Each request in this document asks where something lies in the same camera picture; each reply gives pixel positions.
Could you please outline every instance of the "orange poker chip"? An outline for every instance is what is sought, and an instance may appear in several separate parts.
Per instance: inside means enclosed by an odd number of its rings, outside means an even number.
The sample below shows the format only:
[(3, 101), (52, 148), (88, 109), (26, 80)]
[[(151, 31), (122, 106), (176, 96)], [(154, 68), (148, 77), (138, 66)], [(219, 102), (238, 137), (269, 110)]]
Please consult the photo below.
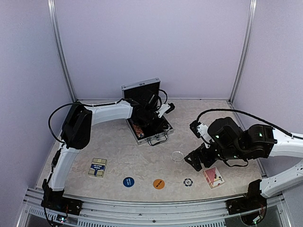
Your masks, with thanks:
[(162, 189), (165, 186), (164, 180), (157, 179), (153, 182), (153, 186), (155, 189)]

